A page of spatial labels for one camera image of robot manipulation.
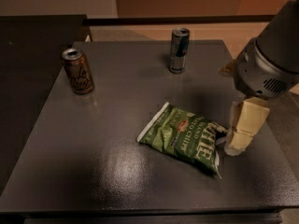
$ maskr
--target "dark blue can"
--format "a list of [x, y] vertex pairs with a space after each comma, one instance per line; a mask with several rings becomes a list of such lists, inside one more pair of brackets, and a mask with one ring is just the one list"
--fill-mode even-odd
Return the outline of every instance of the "dark blue can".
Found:
[[185, 69], [189, 37], [187, 28], [179, 27], [172, 31], [169, 70], [173, 73], [181, 73]]

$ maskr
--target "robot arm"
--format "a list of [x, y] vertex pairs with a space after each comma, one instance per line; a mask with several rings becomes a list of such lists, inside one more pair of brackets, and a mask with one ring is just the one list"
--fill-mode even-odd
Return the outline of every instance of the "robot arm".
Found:
[[235, 88], [246, 95], [233, 104], [225, 151], [238, 155], [249, 145], [269, 114], [267, 100], [299, 82], [299, 2], [289, 1], [236, 60], [221, 69], [232, 72]]

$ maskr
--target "table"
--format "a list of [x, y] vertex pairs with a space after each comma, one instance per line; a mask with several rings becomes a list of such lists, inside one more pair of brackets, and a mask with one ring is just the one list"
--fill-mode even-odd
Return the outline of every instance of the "table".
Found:
[[61, 69], [90, 34], [85, 15], [0, 17], [0, 195]]
[[76, 95], [60, 71], [0, 198], [0, 213], [107, 216], [107, 223], [111, 216], [129, 216], [126, 223], [140, 216], [200, 223], [206, 214], [242, 214], [238, 221], [246, 223], [248, 215], [274, 218], [272, 212], [299, 206], [298, 182], [267, 124], [238, 157], [218, 148], [222, 179], [135, 140], [166, 101], [228, 126], [231, 102], [242, 97], [230, 78], [217, 74], [231, 59], [222, 41], [191, 42], [179, 75], [167, 69], [169, 42], [74, 46], [89, 59], [95, 90]]

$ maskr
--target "can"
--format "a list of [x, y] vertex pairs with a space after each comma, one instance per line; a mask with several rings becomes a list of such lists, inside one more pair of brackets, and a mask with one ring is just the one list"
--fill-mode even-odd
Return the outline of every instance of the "can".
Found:
[[181, 73], [185, 69], [189, 37], [187, 28], [179, 27], [172, 31], [169, 70], [173, 73]]
[[86, 94], [94, 89], [93, 77], [87, 58], [81, 49], [63, 52], [64, 70], [74, 93]]

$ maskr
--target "chip bag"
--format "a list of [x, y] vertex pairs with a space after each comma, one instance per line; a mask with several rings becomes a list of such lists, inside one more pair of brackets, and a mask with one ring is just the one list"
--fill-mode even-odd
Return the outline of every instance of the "chip bag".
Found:
[[215, 144], [226, 134], [220, 124], [167, 102], [137, 137], [137, 142], [192, 163], [205, 173], [219, 175]]

